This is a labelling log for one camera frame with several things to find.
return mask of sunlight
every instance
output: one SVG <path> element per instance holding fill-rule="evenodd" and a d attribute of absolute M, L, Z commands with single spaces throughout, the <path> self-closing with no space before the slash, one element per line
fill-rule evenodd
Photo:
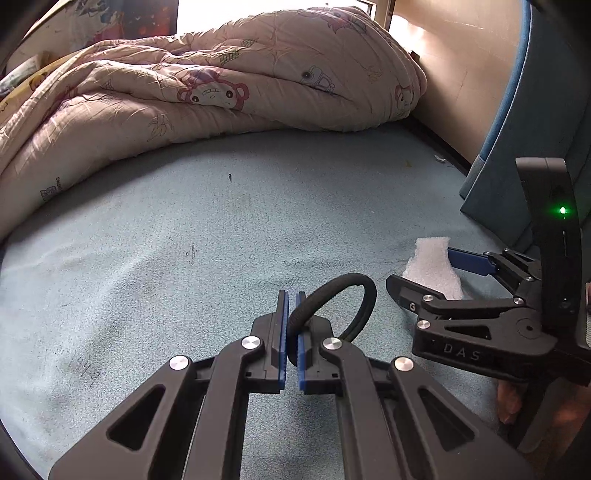
<path fill-rule="evenodd" d="M 423 35 L 425 33 L 423 28 L 409 23 L 399 15 L 394 15 L 389 33 L 407 52 L 414 50 L 419 55 L 423 52 Z"/>
<path fill-rule="evenodd" d="M 207 31 L 226 22 L 263 12 L 308 7 L 342 7 L 347 4 L 364 11 L 368 11 L 370 7 L 371 17 L 375 16 L 375 5 L 358 0 L 225 0 L 223 5 L 210 0 L 180 0 L 177 33 Z"/>

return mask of cartoon monkey face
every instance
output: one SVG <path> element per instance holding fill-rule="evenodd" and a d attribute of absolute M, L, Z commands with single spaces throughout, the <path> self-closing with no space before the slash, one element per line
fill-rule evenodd
<path fill-rule="evenodd" d="M 199 105 L 215 105 L 223 108 L 236 108 L 240 98 L 244 99 L 245 89 L 236 85 L 236 89 L 220 82 L 205 83 L 191 90 L 189 101 Z"/>
<path fill-rule="evenodd" d="M 242 110 L 250 95 L 246 84 L 221 79 L 219 72 L 211 67 L 191 73 L 183 83 L 186 87 L 179 91 L 178 99 L 195 105 Z"/>

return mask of finger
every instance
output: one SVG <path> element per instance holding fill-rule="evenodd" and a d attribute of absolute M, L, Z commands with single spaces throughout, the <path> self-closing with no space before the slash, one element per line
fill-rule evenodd
<path fill-rule="evenodd" d="M 573 398 L 565 401 L 554 415 L 556 427 L 573 423 L 580 427 L 591 410 L 591 388 L 576 387 Z"/>
<path fill-rule="evenodd" d="M 499 380 L 496 392 L 496 407 L 499 420 L 503 423 L 515 421 L 522 406 L 521 397 L 515 385 Z"/>

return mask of window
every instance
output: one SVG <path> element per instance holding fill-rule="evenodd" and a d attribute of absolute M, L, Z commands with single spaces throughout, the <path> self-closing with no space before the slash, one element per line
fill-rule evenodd
<path fill-rule="evenodd" d="M 180 0 L 177 33 L 207 31 L 226 22 L 263 12 L 344 5 L 358 7 L 375 19 L 376 4 L 365 0 L 225 0 L 223 4 L 215 5 L 206 0 Z"/>

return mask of quilted blanket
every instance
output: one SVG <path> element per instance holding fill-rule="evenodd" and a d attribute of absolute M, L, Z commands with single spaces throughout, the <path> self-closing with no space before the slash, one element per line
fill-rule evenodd
<path fill-rule="evenodd" d="M 408 116 L 427 86 L 408 53 L 354 7 L 106 40 L 57 64 L 0 108 L 0 239 L 112 161 L 220 134 L 375 127 Z"/>

